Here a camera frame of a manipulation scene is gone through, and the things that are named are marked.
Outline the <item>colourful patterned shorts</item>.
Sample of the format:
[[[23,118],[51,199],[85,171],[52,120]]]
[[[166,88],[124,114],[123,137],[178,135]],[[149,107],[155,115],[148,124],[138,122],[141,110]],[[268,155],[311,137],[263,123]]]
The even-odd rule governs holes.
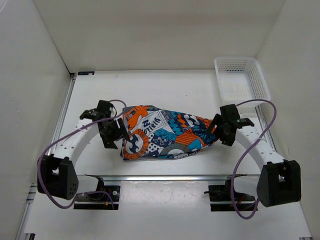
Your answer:
[[[125,161],[140,158],[181,159],[195,155],[217,141],[207,132],[211,119],[137,105],[123,109],[129,139],[123,139],[120,155]]]

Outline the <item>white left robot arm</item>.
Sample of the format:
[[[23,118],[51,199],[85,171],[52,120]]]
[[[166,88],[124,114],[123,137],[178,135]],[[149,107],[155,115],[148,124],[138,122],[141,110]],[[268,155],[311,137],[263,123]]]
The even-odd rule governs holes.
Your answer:
[[[56,198],[74,200],[89,195],[100,200],[105,194],[102,178],[97,175],[78,175],[76,163],[95,136],[100,136],[105,149],[117,149],[116,142],[129,135],[114,107],[114,100],[100,100],[95,108],[85,110],[73,132],[56,140],[55,149],[46,150],[37,163],[37,190],[51,201]]]

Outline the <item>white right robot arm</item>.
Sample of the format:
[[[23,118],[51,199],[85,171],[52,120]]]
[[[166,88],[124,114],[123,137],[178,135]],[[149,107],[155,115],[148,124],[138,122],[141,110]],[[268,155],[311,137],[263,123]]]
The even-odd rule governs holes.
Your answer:
[[[287,160],[262,140],[254,123],[242,118],[235,104],[220,107],[209,128],[223,145],[238,142],[245,148],[260,170],[258,177],[234,174],[225,183],[224,193],[230,200],[241,195],[258,199],[264,207],[301,200],[301,167]]]

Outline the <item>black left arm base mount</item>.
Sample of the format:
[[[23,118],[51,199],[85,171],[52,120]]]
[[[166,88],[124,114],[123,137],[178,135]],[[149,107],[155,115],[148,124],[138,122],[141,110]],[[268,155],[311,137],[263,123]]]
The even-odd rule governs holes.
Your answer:
[[[104,185],[104,191],[108,193],[95,193],[81,196],[73,205],[74,210],[110,210],[119,209],[120,185]]]

